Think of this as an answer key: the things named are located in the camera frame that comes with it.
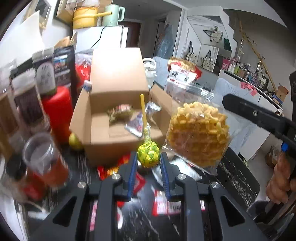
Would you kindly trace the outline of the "right hand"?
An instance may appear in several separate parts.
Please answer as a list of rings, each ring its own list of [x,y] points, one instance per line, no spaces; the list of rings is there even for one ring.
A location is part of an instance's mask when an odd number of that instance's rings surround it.
[[[281,152],[273,170],[273,176],[266,187],[267,197],[276,204],[287,203],[288,191],[295,191],[295,178],[290,179],[290,164],[284,152]]]

